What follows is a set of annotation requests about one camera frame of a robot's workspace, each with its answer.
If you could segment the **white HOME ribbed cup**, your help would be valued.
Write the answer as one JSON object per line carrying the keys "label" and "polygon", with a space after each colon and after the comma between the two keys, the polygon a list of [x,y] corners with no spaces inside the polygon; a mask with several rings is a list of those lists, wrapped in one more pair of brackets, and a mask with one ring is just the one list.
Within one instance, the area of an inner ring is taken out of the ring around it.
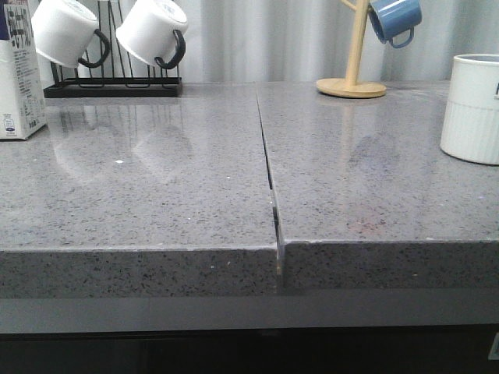
{"label": "white HOME ribbed cup", "polygon": [[498,55],[453,58],[440,148],[478,164],[498,164]]}

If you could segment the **white milk carton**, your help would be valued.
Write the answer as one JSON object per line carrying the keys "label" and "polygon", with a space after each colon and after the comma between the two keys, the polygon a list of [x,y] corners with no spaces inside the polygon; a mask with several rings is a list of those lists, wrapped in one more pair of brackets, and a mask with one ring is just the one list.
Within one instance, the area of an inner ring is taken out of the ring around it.
{"label": "white milk carton", "polygon": [[1,139],[28,139],[47,124],[27,1],[1,2]]}

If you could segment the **wooden mug tree stand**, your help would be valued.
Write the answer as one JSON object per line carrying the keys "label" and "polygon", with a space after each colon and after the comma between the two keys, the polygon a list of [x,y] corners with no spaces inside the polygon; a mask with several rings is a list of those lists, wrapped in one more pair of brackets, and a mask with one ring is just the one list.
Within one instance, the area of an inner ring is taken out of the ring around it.
{"label": "wooden mug tree stand", "polygon": [[333,97],[370,99],[383,97],[386,86],[376,82],[359,81],[359,68],[363,52],[369,1],[342,1],[354,13],[349,58],[344,78],[326,78],[316,81],[316,88],[323,94]]}

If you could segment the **blue enamel mug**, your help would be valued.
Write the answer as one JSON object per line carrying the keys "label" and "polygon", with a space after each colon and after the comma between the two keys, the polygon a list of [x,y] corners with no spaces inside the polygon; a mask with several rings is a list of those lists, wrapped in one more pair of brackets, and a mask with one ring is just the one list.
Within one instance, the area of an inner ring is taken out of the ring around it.
{"label": "blue enamel mug", "polygon": [[423,18],[419,0],[372,1],[368,16],[378,40],[395,49],[412,42],[415,27]]}

